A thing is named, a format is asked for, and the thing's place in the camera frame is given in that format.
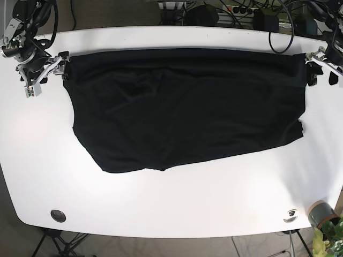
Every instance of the floor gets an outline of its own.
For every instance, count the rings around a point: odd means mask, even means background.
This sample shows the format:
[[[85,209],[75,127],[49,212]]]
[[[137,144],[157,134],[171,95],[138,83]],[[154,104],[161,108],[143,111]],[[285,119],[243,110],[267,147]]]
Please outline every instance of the floor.
[[[58,0],[59,28],[58,31],[69,31],[73,27],[69,0]],[[73,0],[77,19],[76,29],[88,29],[115,26],[157,25],[160,21],[160,11],[154,2],[145,0]],[[51,33],[53,16],[39,30],[39,34]],[[343,209],[343,198],[340,198],[337,208]],[[311,247],[313,230],[300,231],[304,240]],[[65,240],[75,234],[63,232]],[[6,184],[0,169],[0,253],[1,256],[17,257],[31,256],[42,233],[36,227],[22,223],[16,216]],[[293,235],[296,256],[308,256],[297,235]],[[282,233],[242,236],[234,238],[237,250],[231,238],[205,239],[151,239],[124,238],[91,235],[76,249],[85,256],[98,257],[268,257],[283,250],[289,250],[289,237]],[[54,256],[56,254],[53,242],[47,239],[37,257]]]

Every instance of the black box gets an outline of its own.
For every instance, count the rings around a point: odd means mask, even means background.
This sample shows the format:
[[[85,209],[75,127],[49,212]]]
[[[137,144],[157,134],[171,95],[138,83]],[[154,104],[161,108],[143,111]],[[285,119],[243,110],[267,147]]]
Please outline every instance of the black box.
[[[270,9],[256,10],[252,24],[256,31],[279,32],[279,18]]]

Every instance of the black t-shirt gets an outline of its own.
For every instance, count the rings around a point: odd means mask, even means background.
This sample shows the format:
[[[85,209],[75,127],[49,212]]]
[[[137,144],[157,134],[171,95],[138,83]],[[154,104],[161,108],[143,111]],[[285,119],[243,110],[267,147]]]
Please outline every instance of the black t-shirt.
[[[220,49],[70,58],[74,133],[103,171],[165,170],[303,136],[305,55]]]

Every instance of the gray pot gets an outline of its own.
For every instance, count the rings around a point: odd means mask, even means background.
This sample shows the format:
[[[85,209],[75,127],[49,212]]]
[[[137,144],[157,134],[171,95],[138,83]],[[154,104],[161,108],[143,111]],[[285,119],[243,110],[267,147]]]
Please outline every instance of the gray pot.
[[[325,221],[332,221],[337,224],[339,216],[334,212],[331,206],[324,201],[315,202],[307,212],[311,226],[321,229]]]

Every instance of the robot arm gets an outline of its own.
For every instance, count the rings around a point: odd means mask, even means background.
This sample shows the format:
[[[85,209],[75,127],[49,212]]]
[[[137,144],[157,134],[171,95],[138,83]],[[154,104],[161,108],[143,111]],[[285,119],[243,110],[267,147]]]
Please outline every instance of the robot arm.
[[[49,19],[54,8],[55,24],[51,40],[36,40],[38,28]],[[15,4],[12,19],[0,40],[0,53],[5,58],[14,58],[19,62],[16,70],[25,82],[27,97],[41,93],[40,84],[47,82],[50,73],[63,74],[67,54],[52,58],[46,49],[54,43],[57,33],[58,9],[56,0],[19,0]]]

